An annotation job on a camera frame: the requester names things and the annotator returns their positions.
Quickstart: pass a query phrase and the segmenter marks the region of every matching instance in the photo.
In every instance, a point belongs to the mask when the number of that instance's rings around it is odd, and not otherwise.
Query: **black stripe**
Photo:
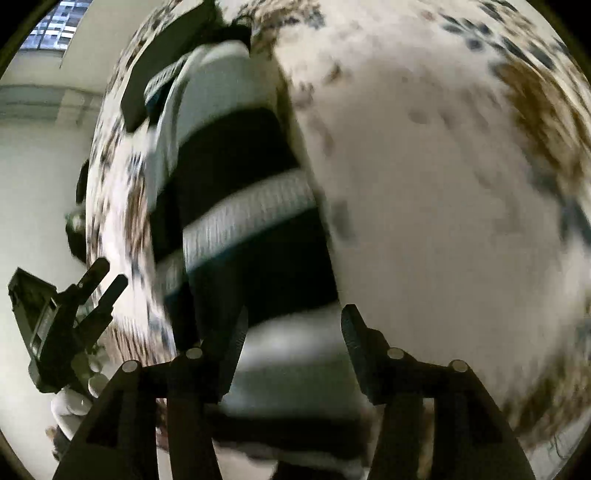
[[[174,182],[181,226],[258,181],[298,167],[275,114],[242,110],[200,128],[180,147]]]
[[[166,296],[164,308],[173,328],[174,346],[177,352],[189,350],[199,340],[189,284],[184,283],[179,290]]]
[[[260,443],[286,452],[326,452],[341,460],[366,455],[368,429],[361,420],[258,419],[206,413],[212,437],[224,443]]]
[[[317,209],[308,210],[189,272],[200,333],[248,309],[249,326],[337,300]]]
[[[150,230],[156,264],[183,247],[174,183],[168,183],[158,194],[156,206],[150,213]]]

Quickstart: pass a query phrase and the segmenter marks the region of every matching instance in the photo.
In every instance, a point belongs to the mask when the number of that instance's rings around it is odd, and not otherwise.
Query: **screw head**
[[[126,374],[130,374],[131,372],[134,372],[137,368],[138,368],[139,363],[136,362],[135,360],[127,360],[124,364],[123,364],[123,371]]]
[[[195,346],[187,350],[186,355],[190,360],[197,360],[203,356],[203,350],[201,350],[198,346]]]
[[[458,373],[465,373],[468,371],[468,364],[464,360],[454,360],[452,368]]]
[[[391,348],[390,350],[388,350],[388,356],[392,359],[392,360],[402,360],[404,358],[404,350],[401,350],[400,348]]]

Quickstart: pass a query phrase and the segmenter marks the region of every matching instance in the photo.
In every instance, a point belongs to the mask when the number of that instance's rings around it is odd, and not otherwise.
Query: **window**
[[[21,50],[66,51],[92,0],[59,2],[33,29]]]

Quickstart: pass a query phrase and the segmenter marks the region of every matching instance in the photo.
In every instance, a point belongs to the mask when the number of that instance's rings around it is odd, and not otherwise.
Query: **white stripe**
[[[306,174],[290,170],[218,203],[183,231],[187,272],[252,235],[314,208]]]

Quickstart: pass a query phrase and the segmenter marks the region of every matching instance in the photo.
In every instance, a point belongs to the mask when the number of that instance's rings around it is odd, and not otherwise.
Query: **white wall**
[[[103,93],[121,51],[145,17],[162,3],[94,0],[63,58],[52,52],[20,52],[0,85],[65,86]]]
[[[0,430],[38,480],[50,479],[57,467],[44,433],[54,424],[52,395],[39,393],[29,379],[6,286],[17,267],[58,289],[83,275],[70,255],[64,214],[75,205],[91,139],[87,129],[0,122]]]

